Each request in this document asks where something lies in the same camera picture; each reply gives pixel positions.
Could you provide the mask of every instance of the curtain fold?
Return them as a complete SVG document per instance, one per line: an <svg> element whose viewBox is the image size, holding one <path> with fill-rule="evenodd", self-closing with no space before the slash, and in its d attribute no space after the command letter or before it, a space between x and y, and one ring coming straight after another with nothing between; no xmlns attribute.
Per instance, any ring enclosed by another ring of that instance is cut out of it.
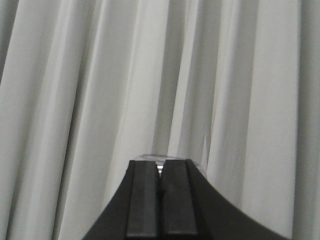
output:
<svg viewBox="0 0 320 240"><path fill-rule="evenodd" d="M128 161L191 158L320 238L320 4L0 0L0 240L79 240Z"/></svg>

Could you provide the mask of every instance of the white curtain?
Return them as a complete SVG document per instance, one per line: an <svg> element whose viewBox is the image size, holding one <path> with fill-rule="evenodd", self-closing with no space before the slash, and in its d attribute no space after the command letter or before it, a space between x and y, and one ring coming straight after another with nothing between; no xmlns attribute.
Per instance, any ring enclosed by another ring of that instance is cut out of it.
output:
<svg viewBox="0 0 320 240"><path fill-rule="evenodd" d="M320 1L0 0L0 240L80 240L143 153L320 239Z"/></svg>

